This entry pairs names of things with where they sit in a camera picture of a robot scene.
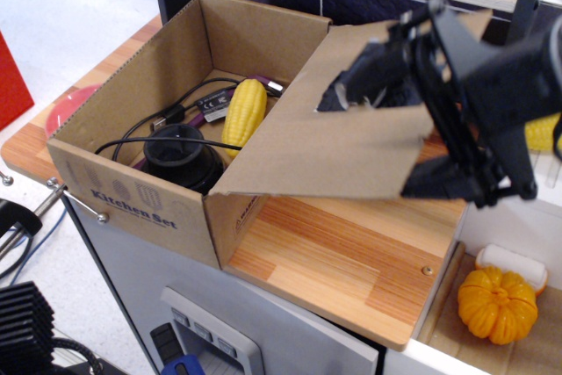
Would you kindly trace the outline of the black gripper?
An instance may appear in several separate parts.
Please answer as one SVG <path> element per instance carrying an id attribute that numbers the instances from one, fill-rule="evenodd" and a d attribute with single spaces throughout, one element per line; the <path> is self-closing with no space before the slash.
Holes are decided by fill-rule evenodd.
<path id="1" fill-rule="evenodd" d="M 332 83 L 342 84 L 349 100 L 417 84 L 449 153 L 416 164 L 400 195 L 463 199 L 478 208 L 509 196 L 536 198 L 522 114 L 493 82 L 501 49 L 476 40 L 443 0 L 403 13 L 389 34 L 392 42 L 367 43 Z"/>

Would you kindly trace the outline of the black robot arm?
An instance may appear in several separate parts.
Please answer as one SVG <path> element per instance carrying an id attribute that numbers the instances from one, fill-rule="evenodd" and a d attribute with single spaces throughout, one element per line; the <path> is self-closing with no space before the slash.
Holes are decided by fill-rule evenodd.
<path id="1" fill-rule="evenodd" d="M 561 24 L 497 47 L 476 40 L 444 0 L 428 0 L 371 41 L 328 86 L 319 112 L 425 104 L 446 156 L 417 164 L 405 198 L 494 206 L 533 199 L 524 127 L 561 112 Z"/>

